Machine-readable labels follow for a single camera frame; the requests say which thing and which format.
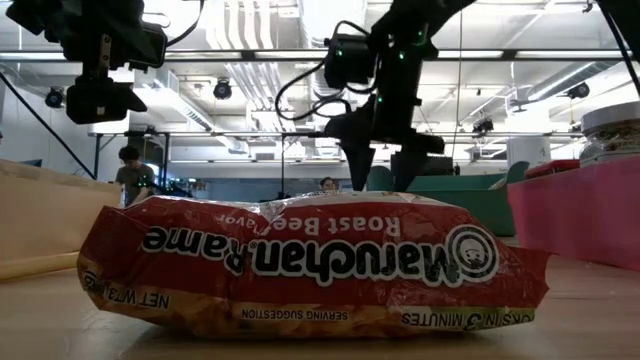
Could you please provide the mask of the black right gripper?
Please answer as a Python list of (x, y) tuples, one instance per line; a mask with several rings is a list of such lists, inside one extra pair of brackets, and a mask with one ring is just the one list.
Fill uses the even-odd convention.
[(372, 141), (401, 145), (417, 152), (392, 156), (393, 190), (405, 192), (425, 163), (424, 153), (442, 153), (442, 137), (425, 135), (412, 127), (414, 110), (422, 104), (417, 95), (423, 62), (439, 54), (431, 44), (394, 46), (378, 54), (376, 92), (356, 110), (333, 116), (324, 128), (327, 137), (339, 139), (346, 155), (354, 191), (362, 191), (375, 150)]

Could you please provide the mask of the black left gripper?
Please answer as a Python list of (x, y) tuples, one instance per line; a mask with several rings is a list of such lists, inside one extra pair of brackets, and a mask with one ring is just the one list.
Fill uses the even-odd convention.
[[(60, 45), (68, 60), (95, 66), (108, 37), (111, 69), (128, 63), (145, 70), (164, 64), (168, 39), (160, 25), (142, 19), (144, 8), (142, 0), (15, 0), (5, 15)], [(147, 110), (131, 82), (80, 76), (67, 90), (66, 115), (76, 124), (120, 121), (130, 111)]]

